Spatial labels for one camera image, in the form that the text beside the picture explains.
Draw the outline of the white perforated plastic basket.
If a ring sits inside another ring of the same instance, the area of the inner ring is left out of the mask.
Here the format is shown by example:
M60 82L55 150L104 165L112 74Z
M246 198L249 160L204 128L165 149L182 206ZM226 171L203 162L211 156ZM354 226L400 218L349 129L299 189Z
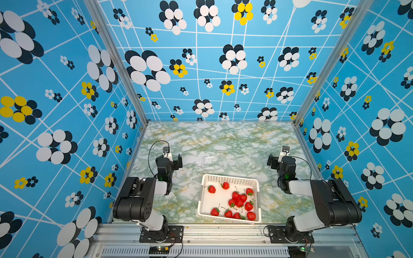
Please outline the white perforated plastic basket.
M227 182L230 185L228 190L221 187L223 182ZM261 207L260 207L260 188L259 182L255 179L222 176L205 174L201 182L202 190L201 197L198 202L197 214L203 217L209 218L221 218L230 222L246 222L249 224L257 224L262 221L261 219ZM216 188L215 193L209 193L208 186L214 186ZM243 207L233 207L228 205L228 201L234 191L238 191L240 194L247 194L247 201L254 203L254 208L251 210L256 214L255 221L249 221L247 219L248 211ZM210 212L214 207L218 207L220 215L218 217L211 216Z

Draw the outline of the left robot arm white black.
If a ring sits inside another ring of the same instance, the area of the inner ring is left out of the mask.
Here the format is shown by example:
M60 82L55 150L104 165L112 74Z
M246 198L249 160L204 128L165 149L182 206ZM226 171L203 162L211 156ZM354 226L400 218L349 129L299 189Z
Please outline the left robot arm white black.
M181 236L170 229L166 216L153 209L155 196L167 196L173 186L173 173L183 167L182 156L173 160L170 154L156 158L158 173L155 177L127 177L113 207L113 217L140 225L151 240L162 242Z

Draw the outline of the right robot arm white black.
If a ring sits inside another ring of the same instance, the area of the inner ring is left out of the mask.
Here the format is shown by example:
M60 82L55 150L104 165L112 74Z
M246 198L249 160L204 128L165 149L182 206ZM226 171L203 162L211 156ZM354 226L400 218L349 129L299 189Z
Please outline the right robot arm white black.
M313 210L287 219L284 233L289 242L307 240L314 230L362 221L361 208L342 180L299 180L296 177L296 159L288 155L269 155L267 165L277 171L277 185L284 193L308 196L314 201Z

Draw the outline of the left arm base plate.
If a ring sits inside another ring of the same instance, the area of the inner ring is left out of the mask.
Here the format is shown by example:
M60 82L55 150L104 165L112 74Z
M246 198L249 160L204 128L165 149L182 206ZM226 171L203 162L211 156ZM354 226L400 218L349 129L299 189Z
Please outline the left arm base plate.
M142 227L139 242L148 244L173 244L182 243L184 227L183 226L168 226L160 231L149 231Z

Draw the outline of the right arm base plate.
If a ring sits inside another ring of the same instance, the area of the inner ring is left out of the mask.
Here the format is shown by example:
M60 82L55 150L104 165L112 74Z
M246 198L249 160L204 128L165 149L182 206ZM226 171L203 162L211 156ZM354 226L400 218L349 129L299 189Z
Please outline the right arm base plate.
M300 232L285 226L269 225L266 235L272 244L313 244L314 237L310 232Z

